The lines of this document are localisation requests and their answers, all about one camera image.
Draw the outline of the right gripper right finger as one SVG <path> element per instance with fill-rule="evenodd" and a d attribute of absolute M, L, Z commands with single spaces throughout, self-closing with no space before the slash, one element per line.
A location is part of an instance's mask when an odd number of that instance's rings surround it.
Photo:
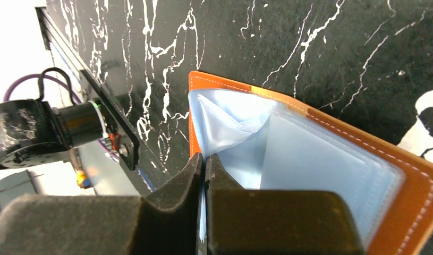
<path fill-rule="evenodd" d="M 353 216 L 329 191 L 249 190 L 206 160 L 208 254 L 364 254 Z"/>

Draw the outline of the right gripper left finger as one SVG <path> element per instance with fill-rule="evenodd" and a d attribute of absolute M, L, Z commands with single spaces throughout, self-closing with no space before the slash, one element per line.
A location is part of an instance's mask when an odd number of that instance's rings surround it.
<path fill-rule="evenodd" d="M 145 197 L 23 195 L 0 215 L 0 254 L 197 254 L 203 158 Z"/>

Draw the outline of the brown leather card holder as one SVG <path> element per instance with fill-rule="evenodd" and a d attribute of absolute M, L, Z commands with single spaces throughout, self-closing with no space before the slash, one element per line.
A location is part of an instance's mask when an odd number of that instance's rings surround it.
<path fill-rule="evenodd" d="M 189 74 L 190 153 L 244 188 L 340 195 L 368 254 L 417 254 L 433 232 L 433 164 L 293 97 Z"/>

